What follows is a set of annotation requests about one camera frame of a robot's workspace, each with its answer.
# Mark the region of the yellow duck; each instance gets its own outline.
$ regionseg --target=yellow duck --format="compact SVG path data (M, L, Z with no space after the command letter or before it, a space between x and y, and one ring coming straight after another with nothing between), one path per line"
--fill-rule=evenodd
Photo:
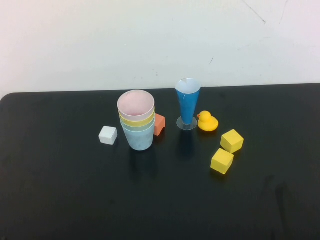
M218 120L211 116L211 113L208 111L202 111L198 114L198 126L200 129L206 132L212 132L217 129L219 122Z

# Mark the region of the orange block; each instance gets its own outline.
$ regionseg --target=orange block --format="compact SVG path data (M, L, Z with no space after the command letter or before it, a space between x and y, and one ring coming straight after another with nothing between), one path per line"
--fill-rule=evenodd
M159 136L162 129L166 127L166 119L164 116L155 114L154 135Z

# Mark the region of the glass base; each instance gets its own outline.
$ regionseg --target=glass base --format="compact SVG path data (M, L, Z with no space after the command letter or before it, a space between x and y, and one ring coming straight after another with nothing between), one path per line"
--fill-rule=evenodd
M182 117L179 117L176 121L176 124L181 130L189 131L197 126L197 120L193 117L191 124L184 124L184 122L182 121Z

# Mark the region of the white wall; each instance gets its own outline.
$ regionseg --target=white wall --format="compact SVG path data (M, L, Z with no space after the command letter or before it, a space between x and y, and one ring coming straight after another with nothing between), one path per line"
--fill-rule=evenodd
M319 82L320 1L245 2L2 0L0 97Z

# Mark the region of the yellow foam block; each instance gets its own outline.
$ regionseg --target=yellow foam block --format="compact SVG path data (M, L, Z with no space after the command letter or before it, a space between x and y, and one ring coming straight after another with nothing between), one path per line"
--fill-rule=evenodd
M219 173L226 174L234 160L234 155L222 148L215 153L211 160L211 168Z
M232 129L231 131L228 131L222 135L220 144L226 151L233 154L242 148L244 140L245 139L240 136L236 130Z

